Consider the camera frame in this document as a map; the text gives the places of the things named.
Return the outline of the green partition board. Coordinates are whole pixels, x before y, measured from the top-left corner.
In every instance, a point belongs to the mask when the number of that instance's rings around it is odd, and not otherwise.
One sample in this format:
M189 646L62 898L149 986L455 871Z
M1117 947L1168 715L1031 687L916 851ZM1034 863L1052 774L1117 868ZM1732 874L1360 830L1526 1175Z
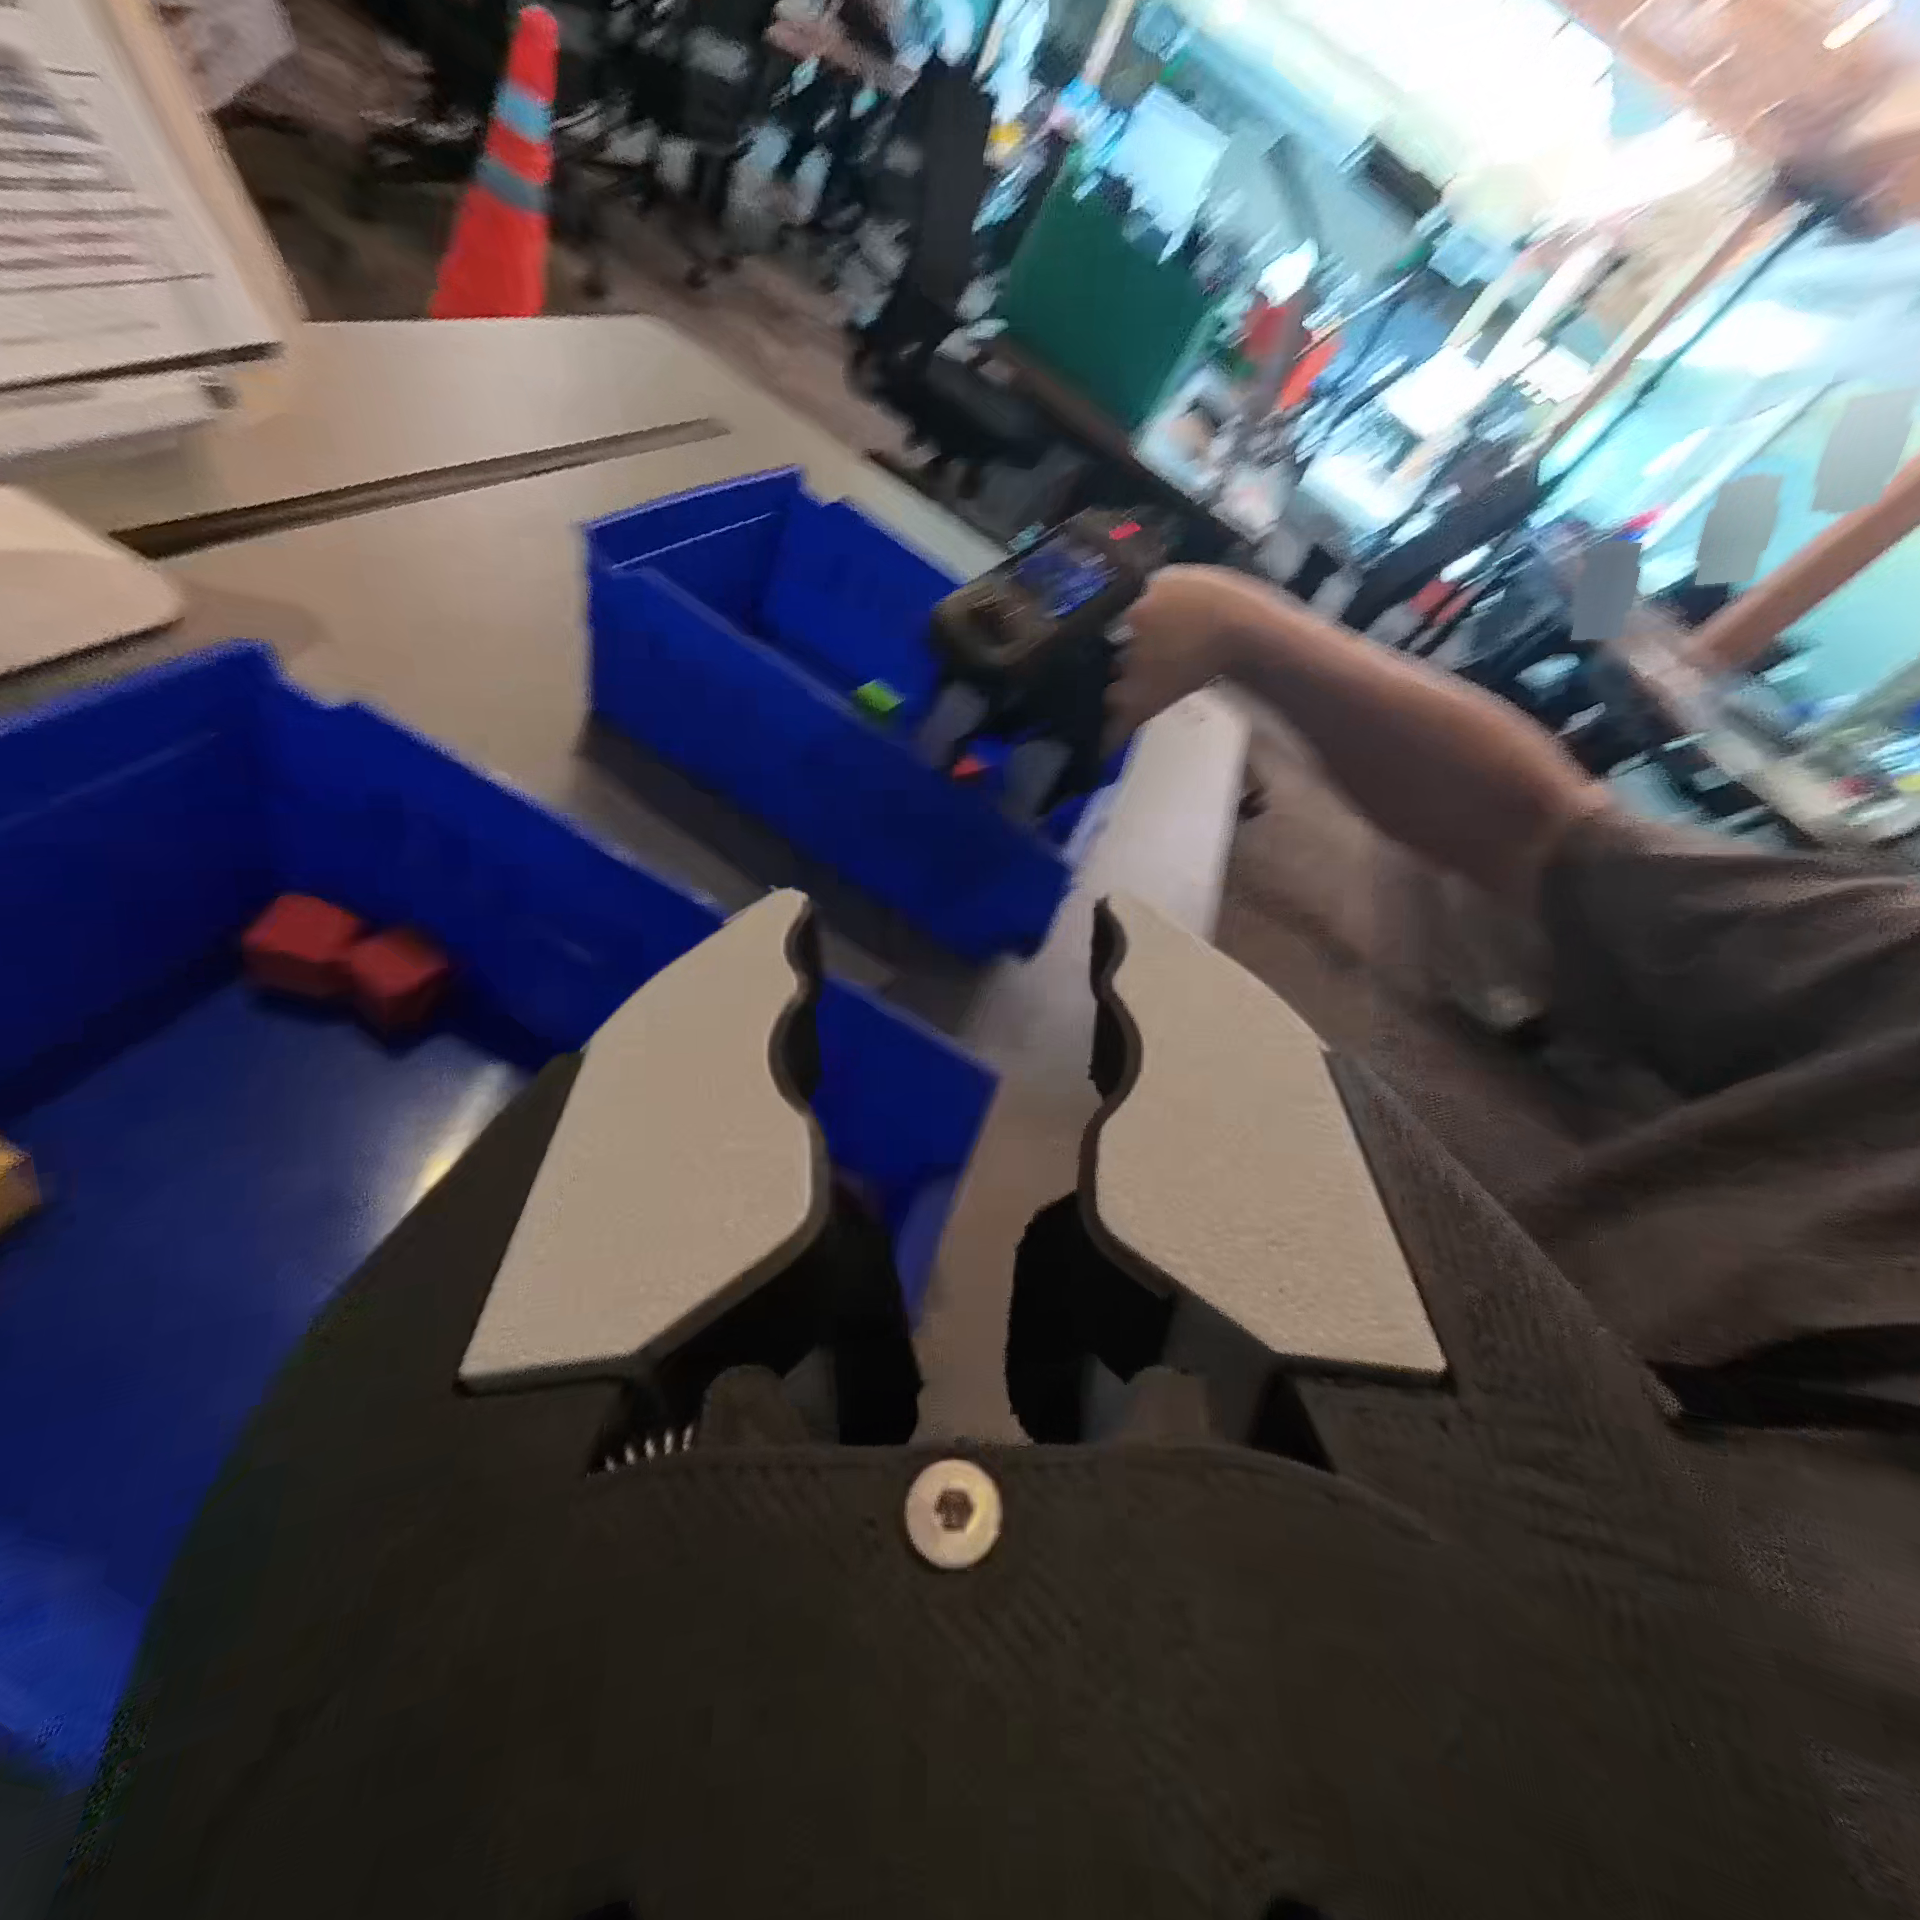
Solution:
M1119 432L1141 432L1200 363L1223 298L1180 251L1144 244L1068 156L999 286L999 343Z

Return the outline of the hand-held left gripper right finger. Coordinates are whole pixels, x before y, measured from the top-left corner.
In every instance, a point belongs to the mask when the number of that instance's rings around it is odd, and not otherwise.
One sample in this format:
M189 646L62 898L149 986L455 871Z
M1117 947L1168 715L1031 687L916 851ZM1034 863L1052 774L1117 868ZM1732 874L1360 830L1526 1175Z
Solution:
M1091 924L1078 1208L1145 1301L1151 1368L1254 1444L1301 1382L1448 1387L1442 1341L1333 1055L1292 1006L1134 893Z

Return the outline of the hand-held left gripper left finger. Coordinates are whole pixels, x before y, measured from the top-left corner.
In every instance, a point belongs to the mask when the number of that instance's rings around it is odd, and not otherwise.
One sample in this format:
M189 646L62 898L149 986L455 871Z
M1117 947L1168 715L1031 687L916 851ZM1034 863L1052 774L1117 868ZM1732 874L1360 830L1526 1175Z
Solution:
M831 1220L814 901L736 910L587 1039L478 1311L478 1393L661 1370Z

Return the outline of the blue plastic bin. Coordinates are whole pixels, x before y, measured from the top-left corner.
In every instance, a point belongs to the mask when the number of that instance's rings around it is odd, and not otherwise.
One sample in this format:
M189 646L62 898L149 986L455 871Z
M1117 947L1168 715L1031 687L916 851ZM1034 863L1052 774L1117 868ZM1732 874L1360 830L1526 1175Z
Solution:
M958 956L1031 956L1078 835L1134 759L1034 824L995 771L961 788L917 759L934 605L965 585L801 466L701 484L584 525L587 708L856 893ZM875 718L860 681L905 705Z
M441 939L381 1042L242 979L280 893ZM556 1055L726 910L223 643L5 718L5 1777L85 1790L292 1345Z

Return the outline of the red striped traffic cone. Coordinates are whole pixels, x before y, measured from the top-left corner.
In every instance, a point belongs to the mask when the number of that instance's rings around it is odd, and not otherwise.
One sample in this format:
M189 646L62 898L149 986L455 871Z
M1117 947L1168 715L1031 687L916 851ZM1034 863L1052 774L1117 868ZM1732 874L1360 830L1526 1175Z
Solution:
M562 29L548 6L515 12L482 152L455 216L427 319L531 319L548 298L551 114Z

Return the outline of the printed instruction sheet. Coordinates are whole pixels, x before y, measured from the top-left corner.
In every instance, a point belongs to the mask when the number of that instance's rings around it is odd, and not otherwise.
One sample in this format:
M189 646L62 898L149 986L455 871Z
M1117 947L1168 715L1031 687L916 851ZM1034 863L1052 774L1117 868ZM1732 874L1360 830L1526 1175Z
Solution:
M255 363L293 324L157 22L5 3L5 388Z

